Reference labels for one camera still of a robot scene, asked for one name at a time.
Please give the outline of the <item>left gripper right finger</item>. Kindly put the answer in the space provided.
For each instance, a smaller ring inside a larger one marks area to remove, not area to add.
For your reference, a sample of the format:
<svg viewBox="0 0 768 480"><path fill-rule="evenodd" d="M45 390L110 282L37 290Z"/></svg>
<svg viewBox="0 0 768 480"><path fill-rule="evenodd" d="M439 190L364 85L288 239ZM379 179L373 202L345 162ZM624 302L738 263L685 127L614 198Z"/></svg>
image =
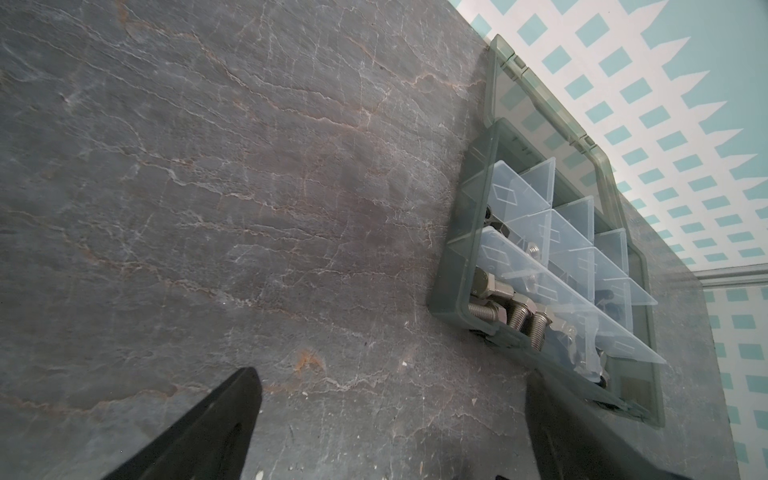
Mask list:
<svg viewBox="0 0 768 480"><path fill-rule="evenodd" d="M599 420L556 379L527 377L525 418L542 479L679 479Z"/></svg>

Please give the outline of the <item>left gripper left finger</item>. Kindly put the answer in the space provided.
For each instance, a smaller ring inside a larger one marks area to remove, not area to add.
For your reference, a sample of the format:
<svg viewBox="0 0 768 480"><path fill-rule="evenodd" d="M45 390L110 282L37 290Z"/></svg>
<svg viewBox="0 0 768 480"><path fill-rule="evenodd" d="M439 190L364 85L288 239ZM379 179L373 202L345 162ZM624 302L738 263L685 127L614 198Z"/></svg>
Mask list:
<svg viewBox="0 0 768 480"><path fill-rule="evenodd" d="M236 370L108 479L238 479L262 402L253 367Z"/></svg>

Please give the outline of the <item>silver hex bolt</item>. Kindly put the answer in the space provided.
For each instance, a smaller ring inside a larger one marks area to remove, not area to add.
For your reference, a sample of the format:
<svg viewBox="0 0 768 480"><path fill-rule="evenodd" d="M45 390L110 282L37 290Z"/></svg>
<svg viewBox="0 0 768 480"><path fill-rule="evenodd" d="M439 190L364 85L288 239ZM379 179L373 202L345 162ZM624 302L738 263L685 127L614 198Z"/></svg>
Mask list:
<svg viewBox="0 0 768 480"><path fill-rule="evenodd" d="M502 324L507 324L506 309L492 301L489 301L483 305L469 303L468 310L470 314L485 322L500 322Z"/></svg>
<svg viewBox="0 0 768 480"><path fill-rule="evenodd" d="M477 299L496 298L510 301L514 298L512 286L499 281L492 273L476 267L470 288L470 296Z"/></svg>
<svg viewBox="0 0 768 480"><path fill-rule="evenodd" d="M544 344L546 329L552 323L552 309L550 306L540 306L532 314L529 329L529 338L531 347L536 351L541 351Z"/></svg>

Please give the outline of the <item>silver hex bolt angled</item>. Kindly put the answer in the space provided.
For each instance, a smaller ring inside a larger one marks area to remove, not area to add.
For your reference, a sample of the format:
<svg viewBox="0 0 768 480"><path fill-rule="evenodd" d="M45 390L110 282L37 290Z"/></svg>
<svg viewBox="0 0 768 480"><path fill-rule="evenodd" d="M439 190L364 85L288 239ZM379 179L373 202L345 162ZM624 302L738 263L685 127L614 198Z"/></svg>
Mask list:
<svg viewBox="0 0 768 480"><path fill-rule="evenodd" d="M517 331L521 331L527 319L537 312L536 303L520 293L513 295L509 305L507 324Z"/></svg>

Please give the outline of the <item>black nut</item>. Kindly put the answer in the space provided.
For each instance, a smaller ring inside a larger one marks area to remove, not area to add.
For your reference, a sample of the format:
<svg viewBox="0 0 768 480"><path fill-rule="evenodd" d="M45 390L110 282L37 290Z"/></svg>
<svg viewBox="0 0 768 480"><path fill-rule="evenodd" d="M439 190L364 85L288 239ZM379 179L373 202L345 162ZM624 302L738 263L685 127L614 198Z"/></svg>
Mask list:
<svg viewBox="0 0 768 480"><path fill-rule="evenodd" d="M483 226L493 227L495 230L501 233L505 238L508 238L510 235L510 229L502 220L500 220L498 217L495 216L495 214L493 213L492 209L489 206L486 207Z"/></svg>

